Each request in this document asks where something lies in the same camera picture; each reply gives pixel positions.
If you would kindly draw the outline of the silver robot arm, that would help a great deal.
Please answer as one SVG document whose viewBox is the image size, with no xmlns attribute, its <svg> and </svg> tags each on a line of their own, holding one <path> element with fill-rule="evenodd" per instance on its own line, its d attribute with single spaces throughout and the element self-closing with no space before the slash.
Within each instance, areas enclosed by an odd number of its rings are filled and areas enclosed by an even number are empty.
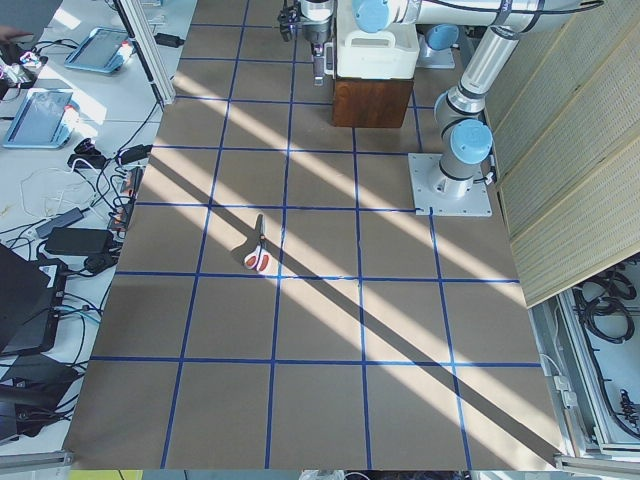
<svg viewBox="0 0 640 480">
<path fill-rule="evenodd" d="M 443 93 L 434 116 L 444 153 L 428 174 L 429 189 L 441 198 L 466 196 L 474 175 L 493 144 L 492 133 L 478 116 L 486 95 L 528 32 L 552 30 L 571 15 L 598 8 L 602 1 L 354 1 L 357 26 L 378 33 L 393 24 L 450 23 L 481 26 L 486 31 L 458 83 Z"/>
</svg>

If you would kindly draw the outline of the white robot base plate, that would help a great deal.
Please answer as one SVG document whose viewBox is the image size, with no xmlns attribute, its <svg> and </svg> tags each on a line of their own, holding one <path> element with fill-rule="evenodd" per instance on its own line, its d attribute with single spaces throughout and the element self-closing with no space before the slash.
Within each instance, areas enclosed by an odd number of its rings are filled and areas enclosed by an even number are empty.
<svg viewBox="0 0 640 480">
<path fill-rule="evenodd" d="M 453 180 L 440 168 L 442 155 L 409 153 L 408 166 L 414 209 L 417 215 L 448 217 L 491 217 L 492 207 L 481 174 L 477 170 L 471 178 Z"/>
</svg>

